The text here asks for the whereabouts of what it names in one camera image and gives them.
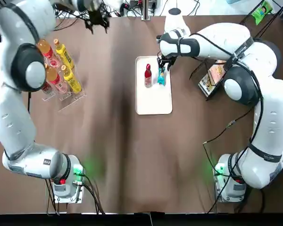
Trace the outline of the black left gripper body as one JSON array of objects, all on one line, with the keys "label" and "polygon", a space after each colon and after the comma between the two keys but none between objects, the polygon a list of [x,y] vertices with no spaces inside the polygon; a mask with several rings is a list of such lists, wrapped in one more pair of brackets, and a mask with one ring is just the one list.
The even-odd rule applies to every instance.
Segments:
[{"label": "black left gripper body", "polygon": [[87,10],[88,18],[86,22],[88,24],[107,24],[108,17],[105,9],[99,8],[97,10],[91,11],[90,9]]}]

